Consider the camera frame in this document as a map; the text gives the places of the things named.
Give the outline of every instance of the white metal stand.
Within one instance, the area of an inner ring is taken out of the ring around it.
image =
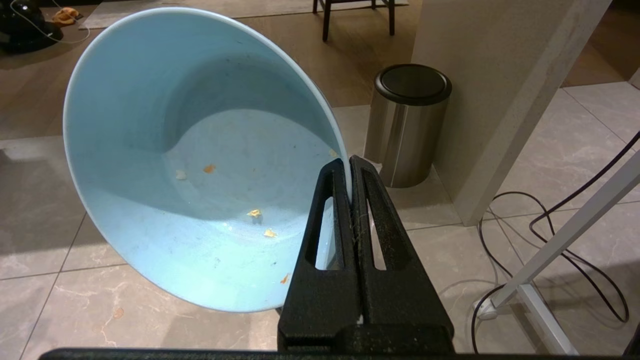
[[[638,183],[640,183],[640,152],[636,152],[490,299],[493,306],[504,305],[515,293],[518,293],[550,340],[549,345],[552,350],[557,354],[577,355],[578,352],[566,337],[560,324],[545,305],[540,294],[531,286],[531,281]]]

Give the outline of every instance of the chair leg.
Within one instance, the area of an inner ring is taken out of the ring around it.
[[[324,2],[324,26],[322,28],[322,41],[326,42],[329,37],[329,17],[331,16],[331,2],[332,0],[326,0]]]
[[[389,35],[396,33],[396,0],[387,0],[389,2]]]

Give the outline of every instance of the bowl rim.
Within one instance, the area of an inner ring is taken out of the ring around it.
[[[275,43],[273,43],[271,40],[269,40],[268,38],[266,38],[264,35],[260,34],[259,32],[255,31],[254,29],[250,28],[247,25],[244,25],[234,19],[231,19],[229,17],[226,17],[224,15],[220,15],[218,13],[214,13],[214,12],[209,12],[207,10],[200,10],[200,9],[194,9],[194,8],[183,8],[183,7],[176,7],[176,6],[171,6],[171,7],[164,7],[164,8],[155,8],[155,9],[149,9],[149,10],[143,10],[141,12],[137,12],[131,15],[128,15],[127,17],[120,19],[118,21],[116,21],[114,24],[110,25],[109,27],[107,27],[102,33],[100,33],[88,46],[87,48],[83,51],[82,55],[80,55],[80,58],[78,59],[76,66],[74,67],[73,72],[71,73],[71,77],[69,79],[69,83],[67,85],[67,92],[65,94],[65,101],[64,101],[64,105],[63,105],[63,118],[62,118],[62,128],[63,128],[63,141],[64,141],[64,148],[65,148],[65,154],[67,156],[67,164],[71,173],[71,178],[73,180],[73,184],[76,188],[76,191],[78,193],[78,196],[81,200],[81,202],[83,203],[83,206],[87,212],[87,214],[89,215],[89,217],[93,220],[96,228],[98,229],[98,231],[104,236],[104,231],[101,229],[101,226],[99,225],[98,222],[96,222],[94,219],[94,216],[91,212],[91,209],[87,206],[87,202],[83,196],[83,193],[80,189],[80,187],[78,186],[77,180],[76,180],[76,172],[74,171],[74,164],[72,163],[71,159],[70,159],[70,147],[69,147],[69,142],[67,141],[68,138],[68,133],[67,133],[67,128],[68,126],[70,126],[70,120],[67,116],[68,114],[68,107],[69,102],[70,102],[70,90],[76,85],[76,82],[78,82],[78,78],[80,76],[81,73],[81,69],[83,68],[84,63],[86,62],[87,57],[91,56],[91,54],[93,53],[94,49],[98,46],[100,46],[100,43],[106,38],[108,37],[112,32],[116,31],[118,28],[121,28],[123,26],[126,26],[128,23],[130,22],[134,22],[137,21],[139,19],[145,18],[145,17],[151,17],[151,16],[156,16],[156,15],[160,15],[160,14],[187,14],[187,15],[196,15],[196,16],[201,16],[201,17],[207,17],[209,19],[212,20],[216,20],[216,21],[220,21],[223,22],[229,26],[233,26],[241,31],[244,31],[247,35],[252,36],[253,38],[255,38],[256,40],[260,41],[263,45],[265,45],[266,47],[268,47],[270,50],[272,50],[274,53],[276,53],[281,59],[283,59],[292,69],[293,71],[295,71],[295,73],[304,81],[304,83],[306,84],[307,88],[312,92],[312,94],[314,95],[314,97],[316,98],[316,100],[318,101],[318,103],[320,104],[320,106],[322,107],[324,114],[326,116],[326,118],[328,119],[331,128],[333,130],[333,135],[336,137],[337,141],[338,141],[338,146],[339,146],[339,156],[342,159],[343,165],[344,165],[344,171],[345,171],[345,178],[346,178],[346,186],[347,186],[347,193],[348,193],[348,197],[349,197],[349,201],[351,202],[351,192],[352,192],[352,180],[351,180],[351,169],[349,166],[349,159],[348,159],[348,154],[346,151],[346,148],[344,146],[344,139],[342,138],[342,135],[340,133],[340,129],[338,127],[337,121],[335,120],[335,116],[333,115],[333,111],[331,109],[331,107],[329,106],[328,101],[326,100],[326,98],[324,97],[324,95],[322,94],[322,92],[320,92],[320,90],[318,89],[318,87],[316,86],[316,84],[309,78],[309,76],[302,70],[302,68],[287,54],[285,53],[281,48],[279,48]],[[150,280],[145,274],[139,273],[140,275],[142,275],[144,278],[146,278],[147,280],[149,280],[151,283],[156,284],[155,281]],[[182,300],[185,300],[187,302],[191,302],[192,301],[185,299],[184,297],[177,295],[177,294],[172,294]],[[211,308],[211,309],[215,309],[215,310],[219,310],[219,311],[227,311],[227,312],[233,312],[233,313],[249,313],[249,312],[257,312],[257,311],[265,311],[268,309],[273,309],[279,306],[282,306],[284,304],[284,299],[282,299],[282,304],[279,305],[268,305],[268,306],[262,306],[262,307],[256,307],[255,309],[229,309],[229,308],[213,308],[213,307],[209,307],[209,306],[204,306],[203,304],[196,304],[198,306],[203,306],[206,308]]]

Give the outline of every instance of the white wall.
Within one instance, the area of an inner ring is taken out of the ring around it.
[[[611,0],[424,0],[413,62],[451,79],[435,167],[465,225],[487,209]]]

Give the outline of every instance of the wooden floor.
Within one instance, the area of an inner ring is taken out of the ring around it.
[[[640,68],[640,11],[608,9],[563,86],[628,81]]]
[[[323,43],[322,15],[311,13],[239,19],[279,45],[316,82],[332,106],[371,100],[375,74],[409,62],[421,0],[396,8],[396,35],[388,34],[386,9],[332,12]],[[77,6],[87,16],[94,6]],[[65,40],[86,31],[65,28]],[[102,30],[80,44],[56,44],[29,54],[0,53],[0,140],[62,134],[62,106],[76,61]]]

